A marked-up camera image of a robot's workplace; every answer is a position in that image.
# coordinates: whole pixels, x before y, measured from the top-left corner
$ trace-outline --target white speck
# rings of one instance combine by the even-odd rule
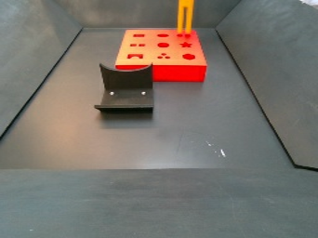
[[[224,149],[221,149],[221,153],[222,153],[224,157],[226,157],[225,152],[224,152]]]

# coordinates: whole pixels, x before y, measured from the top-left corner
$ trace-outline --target shape sorter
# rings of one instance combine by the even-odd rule
[[[202,82],[206,60],[197,32],[127,30],[115,67],[135,70],[150,64],[157,82]]]

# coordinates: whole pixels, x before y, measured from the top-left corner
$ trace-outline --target star-shaped hole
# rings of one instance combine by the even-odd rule
[[[183,48],[185,47],[191,48],[191,46],[193,46],[193,44],[190,44],[189,42],[183,42],[181,45],[182,45]]]

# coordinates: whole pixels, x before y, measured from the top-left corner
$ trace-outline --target black plastic piece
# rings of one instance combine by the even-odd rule
[[[101,111],[153,111],[153,65],[133,71],[121,71],[99,64],[105,82]]]

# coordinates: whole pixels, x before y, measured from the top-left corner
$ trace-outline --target yellow post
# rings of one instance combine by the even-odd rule
[[[185,10],[186,10],[186,33],[191,33],[193,16],[194,16],[194,0],[179,0],[179,7],[178,7],[178,33],[183,32]]]

